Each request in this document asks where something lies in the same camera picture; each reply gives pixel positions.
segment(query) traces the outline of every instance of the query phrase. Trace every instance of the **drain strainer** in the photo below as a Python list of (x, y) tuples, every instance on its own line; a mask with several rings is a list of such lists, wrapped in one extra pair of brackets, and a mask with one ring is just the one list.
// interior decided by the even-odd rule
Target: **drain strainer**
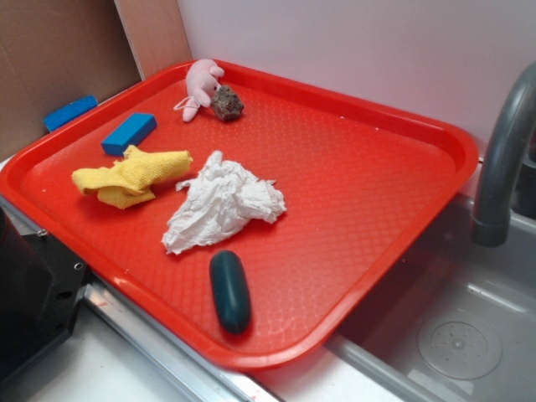
[(417, 344), (426, 363), (452, 379), (479, 379), (501, 360), (497, 333), (464, 312), (442, 314), (425, 322)]

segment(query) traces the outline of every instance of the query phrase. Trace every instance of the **pink plush toy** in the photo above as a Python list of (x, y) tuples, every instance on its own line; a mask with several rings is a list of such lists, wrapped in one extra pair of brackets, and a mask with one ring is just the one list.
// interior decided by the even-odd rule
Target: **pink plush toy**
[(215, 61), (201, 59), (196, 61), (186, 74), (186, 90), (188, 97), (176, 105), (176, 111), (183, 109), (183, 120), (191, 121), (200, 106), (210, 107), (212, 97), (221, 86), (219, 77), (224, 76), (224, 69), (218, 67)]

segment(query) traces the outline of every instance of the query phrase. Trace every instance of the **blue sponge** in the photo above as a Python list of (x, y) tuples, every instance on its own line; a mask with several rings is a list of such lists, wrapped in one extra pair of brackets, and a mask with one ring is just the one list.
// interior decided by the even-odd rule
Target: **blue sponge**
[(67, 106), (53, 111), (43, 120), (50, 132), (62, 127), (69, 121), (74, 120), (78, 116), (82, 116), (87, 111), (90, 111), (98, 105), (97, 99), (93, 95), (88, 95), (82, 99), (78, 99)]
[(121, 157), (129, 145), (139, 144), (157, 126), (157, 120), (148, 113), (134, 113), (121, 123), (101, 143), (108, 155)]

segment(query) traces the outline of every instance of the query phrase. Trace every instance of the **dark teal object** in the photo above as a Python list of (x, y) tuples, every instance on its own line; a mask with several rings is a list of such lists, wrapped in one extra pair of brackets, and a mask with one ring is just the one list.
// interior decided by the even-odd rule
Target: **dark teal object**
[(250, 290), (240, 258), (220, 251), (210, 261), (210, 281), (219, 324), (229, 333), (243, 333), (250, 324)]

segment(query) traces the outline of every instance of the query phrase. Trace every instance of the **brown stone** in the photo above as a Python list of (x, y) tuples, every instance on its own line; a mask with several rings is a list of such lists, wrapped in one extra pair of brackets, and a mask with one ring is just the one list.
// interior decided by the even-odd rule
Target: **brown stone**
[(212, 110), (221, 121), (238, 119), (244, 104), (228, 85), (222, 85), (212, 97)]

